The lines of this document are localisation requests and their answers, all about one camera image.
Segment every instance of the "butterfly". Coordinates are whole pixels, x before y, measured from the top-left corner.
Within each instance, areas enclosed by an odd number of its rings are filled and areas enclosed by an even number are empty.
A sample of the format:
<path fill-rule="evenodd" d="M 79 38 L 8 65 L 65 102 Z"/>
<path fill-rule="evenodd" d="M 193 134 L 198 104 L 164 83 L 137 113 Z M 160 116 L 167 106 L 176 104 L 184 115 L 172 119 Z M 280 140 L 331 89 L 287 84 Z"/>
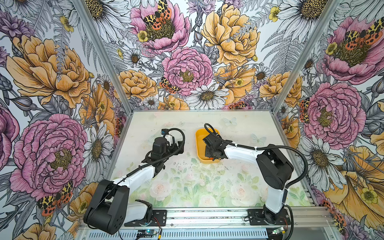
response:
<path fill-rule="evenodd" d="M 236 122 L 236 118 L 232 118 L 231 120 L 227 119 L 227 118 L 223 118 L 223 121 L 225 122 L 225 125 L 229 126 L 229 125 L 234 125 L 234 126 L 237 126 L 237 122 Z"/>
<path fill-rule="evenodd" d="M 162 88 L 165 88 L 166 91 L 168 91 L 169 93 L 171 94 L 175 94 L 177 92 L 180 91 L 180 88 L 177 87 L 177 86 L 172 86 L 168 79 L 166 79 L 165 77 L 162 77 L 161 80 L 160 80 L 160 83 L 159 83 L 159 86 L 162 87 Z"/>
<path fill-rule="evenodd" d="M 63 189 L 54 196 L 45 196 L 37 201 L 37 206 L 42 210 L 41 215 L 48 217 L 60 208 L 62 204 L 69 203 L 73 196 L 73 182 L 69 181 Z"/>
<path fill-rule="evenodd" d="M 345 48 L 351 51 L 354 50 L 356 47 L 361 48 L 364 44 L 374 44 L 383 35 L 381 31 L 383 28 L 384 17 L 374 22 L 367 30 L 362 30 L 361 32 L 351 30 L 346 32 L 344 38 L 344 40 L 346 41 Z"/>
<path fill-rule="evenodd" d="M 252 137 L 252 143 L 255 143 L 256 145 L 259 145 L 260 147 L 264 147 L 264 143 L 266 141 L 266 137 L 258 138 L 255 134 L 251 134 Z"/>
<path fill-rule="evenodd" d="M 153 30 L 160 30 L 161 26 L 166 23 L 172 16 L 172 10 L 168 8 L 167 0 L 159 0 L 157 11 L 154 15 L 143 18 L 144 23 L 152 27 Z"/>
<path fill-rule="evenodd" d="M 310 98 L 306 98 L 301 101 L 300 103 L 300 121 L 303 123 L 309 123 L 310 118 L 308 116 L 307 110 L 308 106 L 310 105 Z"/>

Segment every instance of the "white daisy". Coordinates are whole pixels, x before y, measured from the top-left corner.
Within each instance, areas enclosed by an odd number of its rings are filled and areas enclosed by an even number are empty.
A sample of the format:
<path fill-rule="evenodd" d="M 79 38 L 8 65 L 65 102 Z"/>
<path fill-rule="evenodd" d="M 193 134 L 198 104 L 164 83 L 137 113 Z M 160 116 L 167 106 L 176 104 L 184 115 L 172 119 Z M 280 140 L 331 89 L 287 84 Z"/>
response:
<path fill-rule="evenodd" d="M 155 0 L 131 0 L 132 7 L 137 7 L 139 5 L 142 5 L 144 8 L 150 4 L 152 7 L 155 6 Z"/>
<path fill-rule="evenodd" d="M 288 105 L 285 102 L 283 102 L 280 105 L 279 110 L 277 111 L 277 117 L 279 119 L 284 119 L 288 116 L 288 112 L 289 112 Z"/>
<path fill-rule="evenodd" d="M 299 43 L 305 42 L 326 3 L 327 0 L 283 0 L 279 6 L 281 12 L 277 14 L 283 22 L 277 31 L 284 31 L 284 38 L 292 34 L 292 40 L 298 38 Z"/>
<path fill-rule="evenodd" d="M 84 145 L 84 162 L 87 182 L 100 182 L 104 179 L 109 164 L 109 156 L 113 150 L 112 135 L 107 132 L 107 125 L 101 122 L 99 132 L 91 127 L 91 141 Z"/>
<path fill-rule="evenodd" d="M 350 3 L 352 9 L 350 16 L 359 16 L 359 22 L 367 18 L 366 23 L 384 17 L 384 1 L 382 0 L 353 0 Z"/>
<path fill-rule="evenodd" d="M 225 104 L 225 99 L 222 98 L 229 94 L 228 88 L 218 90 L 219 84 L 215 83 L 209 88 L 202 85 L 196 90 L 192 90 L 192 95 L 185 99 L 185 102 L 190 108 L 194 109 L 217 109 Z"/>
<path fill-rule="evenodd" d="M 41 0 L 20 1 L 20 0 L 1 0 L 4 5 L 11 9 L 13 13 L 23 17 L 33 17 L 37 15 L 41 8 Z"/>
<path fill-rule="evenodd" d="M 323 142 L 322 139 L 317 139 L 315 136 L 312 136 L 312 140 L 302 137 L 297 148 L 305 155 L 308 161 L 308 176 L 318 189 L 328 191 L 331 188 L 334 190 L 333 185 L 329 182 L 329 177 L 339 189 L 343 189 L 343 185 L 347 184 L 347 181 L 335 166 L 342 165 L 344 161 L 340 156 L 329 153 L 329 143 Z"/>
<path fill-rule="evenodd" d="M 143 105 L 148 109 L 157 109 L 159 106 L 159 100 L 155 97 L 149 97 L 143 100 Z"/>
<path fill-rule="evenodd" d="M 136 68 L 139 64 L 142 64 L 141 52 L 140 49 L 128 49 L 124 53 L 124 62 L 126 62 L 129 66 Z"/>
<path fill-rule="evenodd" d="M 63 14 L 68 18 L 69 25 L 79 25 L 79 32 L 84 30 L 74 0 L 58 0 Z M 96 23 L 101 38 L 110 43 L 112 40 L 123 39 L 121 32 L 127 31 L 125 25 L 129 22 L 129 1 L 127 0 L 85 0 L 88 10 Z"/>
<path fill-rule="evenodd" d="M 304 64 L 303 73 L 304 74 L 309 73 L 314 67 L 316 62 L 317 62 L 317 56 L 314 53 L 312 53 L 311 56 L 308 58 L 308 60 Z"/>
<path fill-rule="evenodd" d="M 260 67 L 257 69 L 255 73 L 255 78 L 257 81 L 262 82 L 265 81 L 267 78 L 269 78 L 272 75 L 272 71 L 268 67 Z"/>

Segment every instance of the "daisy center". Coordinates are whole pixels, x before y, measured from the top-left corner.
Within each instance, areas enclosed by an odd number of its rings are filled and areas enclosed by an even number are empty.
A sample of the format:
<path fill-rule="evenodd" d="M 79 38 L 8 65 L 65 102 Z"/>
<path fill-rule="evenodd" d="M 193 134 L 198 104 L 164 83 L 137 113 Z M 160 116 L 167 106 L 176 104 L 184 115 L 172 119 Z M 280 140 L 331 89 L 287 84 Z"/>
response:
<path fill-rule="evenodd" d="M 301 6 L 301 14 L 307 18 L 317 18 L 323 12 L 328 0 L 306 0 Z"/>
<path fill-rule="evenodd" d="M 88 207 L 88 202 L 87 201 L 81 202 L 80 206 L 79 206 L 79 214 L 84 214 L 85 211 L 87 210 L 87 207 Z"/>
<path fill-rule="evenodd" d="M 103 14 L 103 6 L 98 0 L 85 0 L 85 3 L 93 18 L 98 18 Z"/>
<path fill-rule="evenodd" d="M 326 167 L 326 166 L 328 166 L 328 163 L 329 163 L 328 158 L 320 150 L 313 151 L 312 152 L 312 156 L 313 156 L 313 159 L 314 159 L 315 163 L 319 167 Z"/>
<path fill-rule="evenodd" d="M 368 50 L 371 47 L 370 45 L 366 45 L 365 43 L 359 47 L 355 47 L 353 50 L 347 50 L 345 48 L 346 41 L 342 41 L 341 44 L 334 51 L 335 58 L 339 58 L 341 61 L 345 61 L 348 63 L 350 67 L 353 67 L 366 58 L 368 54 Z"/>
<path fill-rule="evenodd" d="M 172 24 L 171 19 L 168 19 L 165 20 L 165 23 L 162 23 L 161 28 L 158 30 L 154 30 L 152 26 L 147 26 L 146 32 L 147 37 L 152 41 L 162 38 L 172 38 L 175 33 L 175 26 Z"/>
<path fill-rule="evenodd" d="M 193 73 L 191 73 L 190 71 L 185 71 L 184 73 L 182 71 L 180 71 L 179 73 L 180 77 L 183 78 L 183 82 L 192 82 L 193 80 Z"/>
<path fill-rule="evenodd" d="M 58 167 L 62 167 L 63 169 L 67 169 L 68 165 L 71 163 L 72 154 L 68 149 L 63 149 L 61 151 L 55 152 L 55 160 L 50 163 L 50 166 L 54 169 Z"/>
<path fill-rule="evenodd" d="M 265 73 L 263 73 L 263 72 L 258 73 L 258 74 L 256 75 L 256 79 L 257 79 L 257 80 L 260 80 L 260 79 L 263 79 L 263 78 L 265 78 Z"/>
<path fill-rule="evenodd" d="M 208 101 L 208 100 L 211 100 L 214 96 L 215 95 L 213 92 L 206 92 L 201 94 L 200 99 L 203 101 Z"/>
<path fill-rule="evenodd" d="M 332 112 L 327 112 L 325 107 L 320 110 L 320 117 L 318 118 L 320 125 L 329 127 L 332 123 Z"/>
<path fill-rule="evenodd" d="M 304 67 L 305 67 L 305 68 L 310 68 L 310 67 L 312 67 L 312 65 L 313 65 L 313 61 L 312 61 L 312 59 L 310 59 L 310 60 L 308 60 L 308 61 L 305 63 Z"/>
<path fill-rule="evenodd" d="M 97 139 L 96 142 L 93 144 L 93 148 L 92 148 L 92 156 L 94 159 L 99 158 L 99 156 L 101 155 L 101 150 L 102 150 L 101 140 Z"/>

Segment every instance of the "flower bud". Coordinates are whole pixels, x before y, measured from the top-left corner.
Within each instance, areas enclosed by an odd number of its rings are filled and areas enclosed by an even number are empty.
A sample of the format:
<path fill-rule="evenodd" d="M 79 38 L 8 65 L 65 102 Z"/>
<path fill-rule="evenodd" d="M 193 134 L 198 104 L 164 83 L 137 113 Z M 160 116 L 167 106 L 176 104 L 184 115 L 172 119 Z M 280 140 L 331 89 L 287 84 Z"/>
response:
<path fill-rule="evenodd" d="M 23 111 L 37 110 L 36 104 L 29 97 L 17 97 L 10 100 Z"/>

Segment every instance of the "mounting plate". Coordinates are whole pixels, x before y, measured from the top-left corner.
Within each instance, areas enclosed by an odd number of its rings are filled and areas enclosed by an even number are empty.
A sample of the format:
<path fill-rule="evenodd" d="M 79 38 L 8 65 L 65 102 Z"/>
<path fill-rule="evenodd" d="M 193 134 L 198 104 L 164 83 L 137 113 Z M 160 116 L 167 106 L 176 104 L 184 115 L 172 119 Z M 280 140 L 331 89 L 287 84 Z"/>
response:
<path fill-rule="evenodd" d="M 262 214 L 262 211 L 263 211 L 263 209 L 247 209 L 248 216 L 260 216 Z M 289 226 L 291 224 L 291 220 L 287 216 L 289 216 L 287 210 L 283 209 L 283 214 L 282 214 L 281 218 L 276 222 L 275 225 L 288 225 Z M 254 217 L 249 218 L 249 224 L 251 226 L 271 225 L 271 224 L 266 223 L 263 220 L 258 220 Z"/>
<path fill-rule="evenodd" d="M 164 227 L 166 225 L 167 221 L 167 210 L 153 210 L 152 217 L 155 217 L 158 221 L 161 227 Z M 135 220 L 131 222 L 124 223 L 125 227 L 143 227 L 143 225 L 140 224 L 140 221 Z M 147 226 L 149 227 L 157 227 L 157 222 L 151 221 Z"/>

